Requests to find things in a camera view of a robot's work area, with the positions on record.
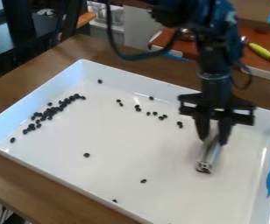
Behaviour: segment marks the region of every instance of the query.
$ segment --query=metal cylinder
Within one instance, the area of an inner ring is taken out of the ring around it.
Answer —
[[[212,173],[217,159],[219,158],[222,146],[219,143],[219,137],[216,135],[203,145],[202,160],[197,163],[196,170],[199,172]]]

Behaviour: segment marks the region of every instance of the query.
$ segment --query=white tray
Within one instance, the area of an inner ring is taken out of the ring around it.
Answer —
[[[270,111],[259,108],[254,127],[234,127],[207,175],[195,171],[202,143],[194,122],[178,115],[177,95],[193,92],[79,60],[0,115],[0,154],[142,223],[270,223]],[[22,134],[35,111],[74,93],[87,100]],[[142,112],[135,112],[136,104]],[[17,141],[10,143],[11,137]]]

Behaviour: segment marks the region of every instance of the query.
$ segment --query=yellow object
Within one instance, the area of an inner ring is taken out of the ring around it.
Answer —
[[[258,55],[260,55],[261,57],[267,59],[267,60],[270,60],[270,52],[263,48],[262,46],[260,45],[256,45],[254,43],[249,43],[248,44]]]

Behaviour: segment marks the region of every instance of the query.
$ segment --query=black cable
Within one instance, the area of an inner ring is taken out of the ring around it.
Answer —
[[[251,69],[246,66],[245,64],[242,64],[242,63],[237,63],[237,65],[242,69],[244,70],[245,72],[247,72],[248,74],[248,81],[242,86],[240,87],[233,79],[233,76],[231,76],[231,83],[234,85],[235,88],[238,88],[238,89],[241,89],[241,90],[245,90],[247,89],[249,86],[251,86],[252,84],[252,78],[253,78],[253,75],[252,75],[252,71]]]
[[[58,34],[62,27],[63,17],[64,17],[65,9],[67,8],[67,5],[68,5],[67,0],[61,0],[59,10],[58,10],[58,20],[57,20],[56,28],[53,31],[51,48],[58,44]]]
[[[111,8],[110,8],[110,0],[106,1],[106,13],[107,13],[107,34],[108,34],[108,39],[110,42],[110,46],[113,49],[113,51],[115,52],[115,54],[123,59],[123,60],[129,60],[129,61],[134,61],[134,60],[147,60],[150,58],[154,58],[160,55],[163,55],[165,53],[168,53],[174,46],[174,42],[175,40],[177,40],[178,35],[180,33],[180,30],[177,29],[173,35],[173,37],[168,41],[167,45],[156,52],[143,52],[140,54],[135,54],[135,55],[124,55],[122,54],[118,48],[117,45],[114,41],[113,38],[113,32],[112,32],[112,15],[111,15]]]

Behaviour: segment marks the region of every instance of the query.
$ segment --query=wooden table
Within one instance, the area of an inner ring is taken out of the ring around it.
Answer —
[[[136,51],[123,47],[128,53]],[[118,59],[108,45],[86,36],[75,36],[0,78],[0,112],[48,81],[78,59],[143,74],[188,88],[198,89],[194,62],[157,58],[140,62]],[[235,74],[239,82],[245,80]],[[270,109],[270,81],[255,78],[239,96]],[[48,224],[137,223],[77,192],[0,156],[0,202],[28,220]]]
[[[175,29],[163,29],[162,33],[156,39],[150,42],[149,46],[164,47],[169,39],[172,38],[174,31]],[[246,36],[252,43],[263,46],[270,51],[270,32],[260,33],[259,31],[255,31],[254,29],[243,26],[239,26],[238,31],[239,35]],[[177,39],[174,43],[173,50],[181,52],[184,58],[190,60],[197,59],[195,42]],[[244,57],[241,59],[241,62],[249,67],[255,67],[270,72],[270,61],[261,58],[248,46],[246,46],[244,49]]]

